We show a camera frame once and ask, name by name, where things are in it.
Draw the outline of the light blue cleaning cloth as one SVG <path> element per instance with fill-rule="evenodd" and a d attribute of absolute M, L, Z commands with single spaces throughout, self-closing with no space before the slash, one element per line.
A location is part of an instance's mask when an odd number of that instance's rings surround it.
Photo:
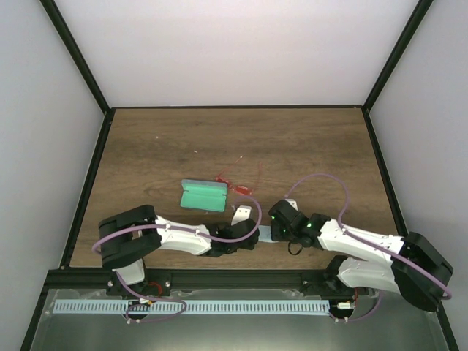
<path fill-rule="evenodd" d="M 272 239 L 271 235 L 271 227 L 267 225 L 260 225 L 258 227 L 259 230 L 259 236 L 258 236 L 258 241 L 263 242 L 263 243 L 269 243 L 272 244 L 274 243 L 274 240 Z"/>

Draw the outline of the teal glasses case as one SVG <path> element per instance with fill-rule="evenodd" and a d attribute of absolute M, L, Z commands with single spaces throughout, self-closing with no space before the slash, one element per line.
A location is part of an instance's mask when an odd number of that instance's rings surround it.
<path fill-rule="evenodd" d="M 216 181 L 183 179 L 180 206 L 204 211 L 224 212 L 227 185 Z"/>

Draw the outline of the red transparent sunglasses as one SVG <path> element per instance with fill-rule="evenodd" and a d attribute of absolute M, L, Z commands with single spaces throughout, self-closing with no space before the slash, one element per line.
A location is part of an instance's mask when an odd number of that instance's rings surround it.
<path fill-rule="evenodd" d="M 235 168 L 235 166 L 244 159 L 243 156 L 239 156 L 233 163 L 228 165 L 226 168 L 221 170 L 215 177 L 214 180 L 217 183 L 224 184 L 228 190 L 238 194 L 238 195 L 247 195 L 251 196 L 255 193 L 260 185 L 260 180 L 263 174 L 263 164 L 262 162 L 257 163 L 257 171 L 255 176 L 246 177 L 243 175 L 243 178 L 238 176 L 233 178 L 229 175 L 230 171 Z"/>

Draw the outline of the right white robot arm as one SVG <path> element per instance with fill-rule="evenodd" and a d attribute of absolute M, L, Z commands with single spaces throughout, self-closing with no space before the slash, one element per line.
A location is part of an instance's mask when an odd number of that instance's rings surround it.
<path fill-rule="evenodd" d="M 452 297 L 448 283 L 453 267 L 419 233 L 377 234 L 326 215 L 306 216 L 293 200 L 280 200 L 268 214 L 273 241 L 338 252 L 325 275 L 330 293 L 340 295 L 354 287 L 386 290 L 427 312 Z"/>

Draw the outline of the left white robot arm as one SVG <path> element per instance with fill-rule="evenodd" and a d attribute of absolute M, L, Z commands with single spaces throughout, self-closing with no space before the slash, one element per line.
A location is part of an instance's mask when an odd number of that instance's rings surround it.
<path fill-rule="evenodd" d="M 142 295 L 149 287 L 143 258 L 157 249 L 202 257 L 252 250 L 259 240 L 260 225 L 250 217 L 251 209 L 238 207 L 229 224 L 191 226 L 171 222 L 156 214 L 152 205 L 142 205 L 103 219 L 92 251 L 100 254 L 103 268 L 123 279 L 131 294 Z"/>

